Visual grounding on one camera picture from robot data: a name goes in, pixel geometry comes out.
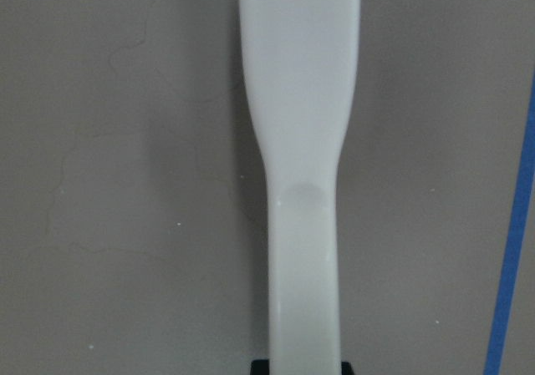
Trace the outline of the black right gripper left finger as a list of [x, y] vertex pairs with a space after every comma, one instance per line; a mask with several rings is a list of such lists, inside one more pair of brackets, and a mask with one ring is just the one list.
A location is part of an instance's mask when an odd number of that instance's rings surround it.
[[251, 361], [250, 375], [269, 375], [270, 366], [268, 359], [255, 359]]

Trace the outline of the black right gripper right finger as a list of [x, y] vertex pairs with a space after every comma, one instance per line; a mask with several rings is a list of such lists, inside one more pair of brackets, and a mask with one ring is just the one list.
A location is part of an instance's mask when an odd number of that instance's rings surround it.
[[354, 369], [350, 362], [341, 362], [341, 374], [342, 375], [355, 375]]

